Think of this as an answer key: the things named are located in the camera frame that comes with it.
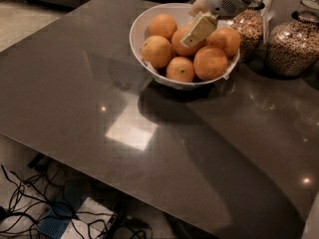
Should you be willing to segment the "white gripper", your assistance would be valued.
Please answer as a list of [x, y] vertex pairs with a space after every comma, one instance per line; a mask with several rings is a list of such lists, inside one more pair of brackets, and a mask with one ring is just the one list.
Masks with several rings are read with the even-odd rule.
[[188, 11], [193, 18], [180, 42], [185, 47], [194, 47], [217, 29], [218, 18], [215, 15], [220, 18], [232, 18], [248, 5], [247, 0], [195, 0]]

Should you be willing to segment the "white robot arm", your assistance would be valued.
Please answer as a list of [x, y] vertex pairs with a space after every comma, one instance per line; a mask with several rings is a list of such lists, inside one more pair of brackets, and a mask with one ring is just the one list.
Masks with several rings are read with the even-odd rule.
[[235, 17], [254, 0], [196, 0], [191, 9], [190, 27], [180, 42], [185, 47], [193, 47], [212, 34], [219, 20]]

